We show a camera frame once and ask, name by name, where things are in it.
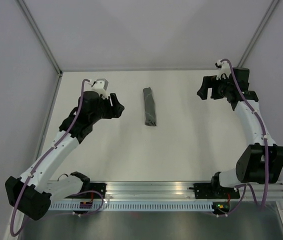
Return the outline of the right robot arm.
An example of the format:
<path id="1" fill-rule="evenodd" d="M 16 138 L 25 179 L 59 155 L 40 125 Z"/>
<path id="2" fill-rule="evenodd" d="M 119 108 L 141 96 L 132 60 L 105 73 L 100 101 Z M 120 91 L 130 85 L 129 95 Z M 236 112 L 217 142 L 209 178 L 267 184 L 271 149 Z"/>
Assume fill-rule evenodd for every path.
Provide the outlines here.
<path id="1" fill-rule="evenodd" d="M 228 188 L 240 184 L 275 184 L 283 169 L 283 146 L 277 145 L 261 116 L 259 98 L 249 89 L 250 71 L 235 67 L 219 69 L 218 75 L 204 76 L 197 95 L 206 100 L 226 99 L 242 125 L 247 148 L 235 168 L 216 172 L 210 193 L 220 198 Z"/>

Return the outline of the grey cloth napkin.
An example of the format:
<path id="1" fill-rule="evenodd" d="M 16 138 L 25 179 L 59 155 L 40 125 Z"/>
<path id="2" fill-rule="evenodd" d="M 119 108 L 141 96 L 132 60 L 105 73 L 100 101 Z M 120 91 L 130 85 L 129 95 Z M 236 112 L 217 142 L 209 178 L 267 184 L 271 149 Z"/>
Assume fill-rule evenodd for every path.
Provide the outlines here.
<path id="1" fill-rule="evenodd" d="M 156 108 L 153 91 L 150 87 L 142 90 L 144 102 L 145 125 L 149 127 L 157 126 Z"/>

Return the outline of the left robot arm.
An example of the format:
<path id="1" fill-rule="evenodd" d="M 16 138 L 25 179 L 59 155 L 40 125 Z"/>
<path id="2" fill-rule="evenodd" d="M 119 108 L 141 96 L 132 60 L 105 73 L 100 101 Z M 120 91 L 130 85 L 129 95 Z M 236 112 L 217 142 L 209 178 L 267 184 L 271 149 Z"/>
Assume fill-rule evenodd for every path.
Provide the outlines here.
<path id="1" fill-rule="evenodd" d="M 51 183 L 50 179 L 102 119 L 118 119 L 125 107 L 117 95 L 102 98 L 96 91 L 84 91 L 78 105 L 59 126 L 51 147 L 18 178 L 9 177 L 5 189 L 13 210 L 20 211 L 32 220 L 41 219 L 50 206 L 66 197 L 77 195 L 86 198 L 91 192 L 90 179 L 73 172 L 66 179 Z"/>

